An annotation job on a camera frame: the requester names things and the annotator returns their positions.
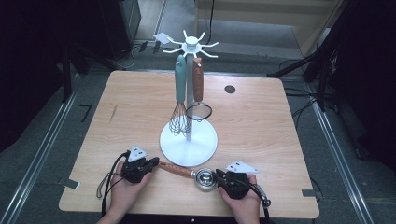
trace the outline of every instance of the brown handle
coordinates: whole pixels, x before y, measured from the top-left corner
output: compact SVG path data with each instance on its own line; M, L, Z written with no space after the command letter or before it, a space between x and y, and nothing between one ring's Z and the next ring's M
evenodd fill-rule
M192 67L192 84L194 101L201 102L204 99L204 68L202 58L194 58Z
M194 171L189 170L187 168L178 166L178 165L174 165L168 162L163 162L160 161L160 163L158 164L159 167L163 168L165 171L169 171L170 173L173 173L175 175L181 175L181 176L185 176L185 177L192 177Z

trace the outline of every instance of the gray floor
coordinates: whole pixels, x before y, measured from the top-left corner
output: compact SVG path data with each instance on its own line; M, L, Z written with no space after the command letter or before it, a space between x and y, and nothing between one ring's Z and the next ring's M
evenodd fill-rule
M182 15L183 12L190 14L193 5L191 6L192 1L181 1L180 4L176 4L176 2L180 1L167 1L163 20L160 24L160 32L165 32L175 40L179 40L183 37L182 33L178 32L179 27L183 27L189 32L191 20L176 18L175 13L172 13L170 9L177 9L178 15ZM277 71L281 64L282 67L288 65L283 63L286 60L301 57L298 53L294 54L294 51L297 50L295 40L290 36L287 27L273 27L273 29L279 31L278 33L275 31L271 33L274 41L277 39L281 40L278 44L268 38L268 42L261 42L263 49L255 49L257 52L246 50L238 51L239 53L236 54L234 46L238 45L240 43L238 40L244 39L244 37L229 35L232 39L222 39L223 37L217 35L219 29L214 28L215 24L218 23L214 23L212 28L214 32L212 40L219 41L219 46L224 43L226 47L224 49L213 48L213 53L218 54L219 58L207 60L205 64L206 71L265 77L265 74ZM247 44L255 46L257 43L249 42ZM128 70L172 70L174 60L174 55L162 52L153 53L152 48L148 48L143 52L135 50L134 65ZM132 64L131 55L127 55L118 63ZM68 115L65 117L63 126L60 127L51 145L49 154L45 158L45 163L42 167L39 167L41 171L34 186L28 189L30 193L15 223L94 223L100 217L99 213L67 213L61 211L58 207L58 202L64 187L56 183L59 177L68 177L71 172L79 148L89 128L94 109L98 104L110 74L110 71L101 64L94 61L90 61L90 64L92 68L88 75L78 75L79 82L76 83L79 83L79 85L75 86L77 92L73 98L74 101L70 102L71 107ZM306 91L307 86L301 79L302 73L303 70L298 69L282 77L284 86ZM312 83L311 87L315 89L315 82ZM61 99L62 89L59 89L31 122L20 140L0 153L0 214L5 213L17 186L25 177L31 162L35 158L35 154L46 136L47 130L57 116L61 106ZM303 108L309 100L307 96L288 97L290 113ZM84 122L81 121L87 108L80 105L92 105L92 110ZM321 115L329 119L337 143L346 158L348 168L353 174L364 201L367 202L368 211L373 217L373 222L392 223L393 220L396 220L396 180L394 173L378 161L359 160L354 153L354 147L343 122L331 110L331 102L327 102L327 106L326 112ZM313 106L308 107L302 113L297 134L303 149L308 172L314 180L312 182L313 187L322 196L318 201L320 215L315 220L315 223L364 223L360 221L357 215L353 205L354 201L353 199L351 200L346 182L342 178L342 171L337 166L331 147L326 139L326 134L324 134L318 120L318 113ZM312 220L274 218L274 222L276 224L312 223Z

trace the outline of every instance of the floor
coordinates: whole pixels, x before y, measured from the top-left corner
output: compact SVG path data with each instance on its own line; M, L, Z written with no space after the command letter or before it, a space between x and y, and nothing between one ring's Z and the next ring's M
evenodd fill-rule
M175 40L182 40L181 29L188 34L193 32L192 0L166 0L162 5L158 2L156 4L163 13L157 15L159 23L155 25L154 34L164 32ZM200 27L207 34L206 23L203 21ZM289 60L302 57L289 27L264 25L260 29L262 34L251 36L249 27L256 25L214 22L212 40L220 44L210 52L218 54L219 58L215 63L207 63L206 69L212 73L265 77L265 74L293 62ZM220 27L227 26L235 29L228 30L230 33L227 34L220 30ZM236 27L246 29L244 34L247 36L235 31ZM125 67L131 65L126 70L172 70L173 56L161 51L154 53L153 39L149 36L142 33L135 41L141 44L148 40L148 49L143 52L134 50L117 63ZM175 47L170 44L162 46ZM73 168L110 74L101 64L90 61L90 65L88 75L76 75L75 91L66 104L61 104L60 89L31 122L21 139L0 153L0 214L4 214L1 223L93 223L98 220L98 213L66 213L58 207L64 187L57 181L60 177L69 176ZM316 83L302 82L302 73L303 70L298 69L281 78L285 88L291 88L285 89L287 94L296 93L292 89L299 93L316 92ZM315 220L274 218L273 221L279 224L391 223L396 220L394 173L381 162L357 158L343 122L332 110L331 101L326 102L325 113L316 104L301 110L311 99L306 94L288 96L290 113L298 115L298 111L302 111L301 116L295 117L296 130L318 195L320 215ZM91 105L91 112L87 112L84 105ZM58 125L54 125L54 120L59 121ZM143 219L139 223L149 222Z

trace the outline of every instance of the hand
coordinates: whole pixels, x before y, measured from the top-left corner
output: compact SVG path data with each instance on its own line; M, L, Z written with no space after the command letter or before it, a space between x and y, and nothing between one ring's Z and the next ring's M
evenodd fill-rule
M251 184L257 184L255 175L247 176ZM239 200L232 199L228 196L224 188L219 187L219 194L232 209L233 216L239 224L255 224L260 223L260 198L253 190Z
M116 175L111 178L111 185L113 186L117 181L120 180L111 189L111 204L110 207L98 223L119 223L125 214L131 209L132 205L137 199L140 190L147 185L151 173L147 173L143 176L143 179L138 184L132 184L125 179L121 179L120 173L122 169L123 161L120 161L117 166Z

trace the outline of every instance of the whisk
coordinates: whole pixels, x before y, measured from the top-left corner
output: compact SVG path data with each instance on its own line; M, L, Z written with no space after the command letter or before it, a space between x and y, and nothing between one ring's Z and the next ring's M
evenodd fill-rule
M186 60L183 55L177 57L175 66L176 100L177 105L169 121L169 129L174 135L189 133L191 131L191 119L186 116Z

